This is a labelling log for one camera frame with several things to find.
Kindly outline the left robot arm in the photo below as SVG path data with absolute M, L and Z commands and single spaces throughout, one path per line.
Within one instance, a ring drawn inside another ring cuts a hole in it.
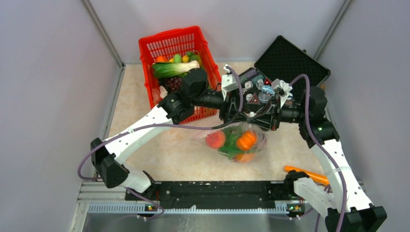
M 130 171 L 125 161 L 138 148 L 169 128 L 188 129 L 182 121 L 193 115 L 195 106 L 223 109 L 229 90 L 241 90 L 238 74 L 225 65 L 227 75 L 222 77 L 221 90 L 208 88 L 207 73 L 202 69 L 191 69 L 181 79 L 176 92 L 167 94 L 149 113 L 123 132 L 102 141 L 94 139 L 88 154 L 91 162 L 109 189 L 122 186 L 136 190 L 144 200 L 151 199 L 155 187 L 149 175 L 143 171 Z

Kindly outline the peach fruit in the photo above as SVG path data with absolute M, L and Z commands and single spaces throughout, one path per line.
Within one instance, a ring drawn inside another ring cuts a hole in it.
M 208 147 L 212 149 L 219 149 L 224 146 L 226 142 L 225 133 L 222 131 L 216 131 L 211 134 L 208 134 L 205 137 L 205 143 Z

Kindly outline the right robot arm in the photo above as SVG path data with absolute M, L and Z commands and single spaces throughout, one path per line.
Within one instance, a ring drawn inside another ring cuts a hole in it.
M 253 122 L 277 129 L 281 122 L 297 123 L 302 138 L 315 154 L 328 179 L 325 192 L 306 173 L 286 176 L 283 192 L 289 199 L 299 196 L 324 219 L 329 232 L 375 232 L 386 220 L 382 206 L 375 206 L 359 185 L 348 164 L 335 126 L 325 117 L 327 98 L 319 87 L 307 87 L 299 104 L 286 105 L 288 90 L 258 90 L 245 94 L 248 104 L 260 105 Z

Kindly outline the green lettuce head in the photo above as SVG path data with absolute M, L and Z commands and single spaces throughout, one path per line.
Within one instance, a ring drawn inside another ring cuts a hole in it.
M 236 146 L 237 139 L 245 132 L 242 126 L 226 127 L 221 131 L 224 132 L 226 136 L 224 146 L 218 149 L 222 155 L 232 160 L 236 155 L 244 153 L 244 151 Z

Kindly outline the orange mini pumpkin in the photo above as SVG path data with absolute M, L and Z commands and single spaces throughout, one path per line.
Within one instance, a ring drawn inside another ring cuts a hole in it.
M 236 141 L 236 146 L 242 151 L 250 150 L 258 142 L 258 136 L 255 131 L 245 131 Z

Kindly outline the clear zip top bag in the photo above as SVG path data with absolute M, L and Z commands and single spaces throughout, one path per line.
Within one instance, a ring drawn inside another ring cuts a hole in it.
M 218 152 L 227 159 L 249 163 L 267 150 L 268 136 L 259 126 L 236 122 L 216 130 L 197 130 L 193 136 L 201 147 Z

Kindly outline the pink purple onion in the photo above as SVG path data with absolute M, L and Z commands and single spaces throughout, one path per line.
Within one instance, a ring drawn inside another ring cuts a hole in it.
M 266 148 L 266 144 L 267 144 L 267 135 L 266 135 L 265 133 L 258 132 L 258 133 L 257 133 L 257 137 L 258 137 L 258 140 L 257 140 L 257 143 L 255 144 L 255 145 L 256 145 L 256 148 L 257 148 L 258 150 L 263 150 L 263 149 L 265 149 L 265 148 Z

